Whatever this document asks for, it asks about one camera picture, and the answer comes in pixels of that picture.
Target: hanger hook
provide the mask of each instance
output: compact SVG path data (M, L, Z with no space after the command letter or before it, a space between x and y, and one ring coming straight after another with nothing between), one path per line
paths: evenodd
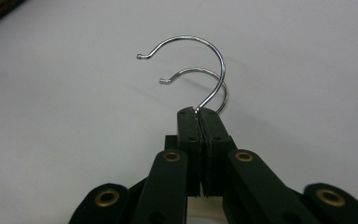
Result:
M205 100L203 100L201 102L201 104L199 106L197 106L196 108L196 113L198 113L199 109L201 107L204 107L219 91L219 89L222 87L224 79L225 79L225 74L226 74L226 64L225 61L223 60L223 56L222 54L219 52L219 50L210 42L208 42L207 40L204 40L202 38L196 37L196 36L192 36L192 35L179 35L176 37L172 37L169 38L167 40L164 40L163 42L159 43L148 55L143 55L143 54L138 54L136 56L137 59L150 59L154 56L154 54L161 49L164 45L172 43L174 41L178 41L178 40L193 40L193 41L197 41L200 42L206 46L208 46L211 50L213 50L213 52L216 54L217 58L220 61L220 67L221 67L221 71L220 71L220 77L219 77L219 82L217 83L216 87L213 89L213 91L205 98Z
M173 83L181 75L184 75L184 74L187 74L187 73L192 73L192 72L201 72L201 73L204 73L204 74L210 75L211 77L216 78L216 80L220 79L220 76L217 75L215 72L213 72L211 70L208 70L208 69L205 69L205 68L193 67L193 68L183 69L183 70L177 72L175 75L173 75L169 79L160 78L159 79L159 84L169 85L169 84ZM220 107L216 110L216 113L218 113L218 114L220 112L222 112L222 110L225 108L227 100L228 100L228 89L227 89L226 83L223 82L222 86L223 86L223 90L225 92L225 97L224 97L223 102L220 105Z

